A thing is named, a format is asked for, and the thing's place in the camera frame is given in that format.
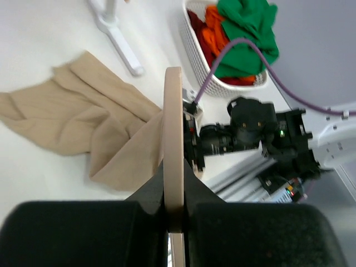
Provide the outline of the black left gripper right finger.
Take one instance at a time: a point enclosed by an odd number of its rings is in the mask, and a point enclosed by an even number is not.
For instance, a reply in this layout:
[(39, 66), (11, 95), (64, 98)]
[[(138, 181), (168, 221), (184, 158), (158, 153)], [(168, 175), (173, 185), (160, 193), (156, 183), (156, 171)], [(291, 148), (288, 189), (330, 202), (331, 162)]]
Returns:
[(184, 166), (187, 266), (346, 266), (326, 217), (304, 204), (225, 202)]

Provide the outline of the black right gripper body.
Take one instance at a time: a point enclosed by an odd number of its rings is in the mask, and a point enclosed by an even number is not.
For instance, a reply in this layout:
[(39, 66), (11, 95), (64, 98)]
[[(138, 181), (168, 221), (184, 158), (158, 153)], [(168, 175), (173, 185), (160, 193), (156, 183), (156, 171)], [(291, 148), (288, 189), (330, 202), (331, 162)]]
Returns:
[(184, 158), (197, 173), (205, 170), (205, 157), (234, 152), (234, 134), (230, 125), (220, 123), (197, 128), (191, 115), (183, 116)]

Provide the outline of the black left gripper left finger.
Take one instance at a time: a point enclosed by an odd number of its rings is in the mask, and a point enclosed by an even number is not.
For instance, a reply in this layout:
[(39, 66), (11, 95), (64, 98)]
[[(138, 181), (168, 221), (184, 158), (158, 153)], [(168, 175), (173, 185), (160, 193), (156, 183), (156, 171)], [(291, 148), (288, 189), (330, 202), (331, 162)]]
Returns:
[(163, 169), (127, 200), (29, 201), (1, 228), (2, 266), (166, 266)]

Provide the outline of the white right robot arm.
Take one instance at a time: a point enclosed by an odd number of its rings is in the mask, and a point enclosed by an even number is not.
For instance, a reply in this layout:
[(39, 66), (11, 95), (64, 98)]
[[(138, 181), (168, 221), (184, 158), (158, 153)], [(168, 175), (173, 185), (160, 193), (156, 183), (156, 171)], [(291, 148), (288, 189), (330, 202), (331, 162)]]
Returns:
[(276, 112), (273, 103), (238, 97), (227, 106), (230, 122), (197, 128), (197, 104), (183, 104), (184, 158), (197, 173), (205, 157), (261, 149), (276, 172), (306, 177), (355, 160), (355, 117), (304, 109)]

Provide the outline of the beige t shirt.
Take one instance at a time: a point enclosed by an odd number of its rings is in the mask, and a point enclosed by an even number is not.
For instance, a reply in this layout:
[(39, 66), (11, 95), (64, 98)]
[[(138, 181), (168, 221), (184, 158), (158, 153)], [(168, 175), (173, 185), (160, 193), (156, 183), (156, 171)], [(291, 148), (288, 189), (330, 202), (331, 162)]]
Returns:
[(118, 191), (139, 189), (162, 159), (161, 109), (89, 52), (44, 83), (1, 93), (1, 121), (57, 154), (90, 154), (90, 179)]

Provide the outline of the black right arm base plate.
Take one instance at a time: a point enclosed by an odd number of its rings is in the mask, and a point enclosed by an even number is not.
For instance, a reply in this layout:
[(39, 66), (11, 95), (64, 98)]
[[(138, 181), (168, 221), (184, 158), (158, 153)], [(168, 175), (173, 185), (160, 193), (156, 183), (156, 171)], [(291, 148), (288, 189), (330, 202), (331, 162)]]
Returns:
[(308, 197), (304, 183), (298, 177), (286, 179), (280, 175), (273, 174), (259, 175), (257, 178), (268, 193), (268, 196), (263, 199), (264, 202), (296, 203)]

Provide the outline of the beige wooden hanger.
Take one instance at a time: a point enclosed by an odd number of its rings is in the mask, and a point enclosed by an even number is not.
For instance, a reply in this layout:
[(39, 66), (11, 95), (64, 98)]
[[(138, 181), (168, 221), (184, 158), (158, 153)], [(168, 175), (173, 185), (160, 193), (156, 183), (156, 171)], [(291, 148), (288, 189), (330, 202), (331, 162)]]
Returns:
[(164, 202), (171, 240), (173, 266), (184, 266), (182, 217), (184, 213), (184, 146), (182, 74), (180, 67), (165, 72), (162, 117)]

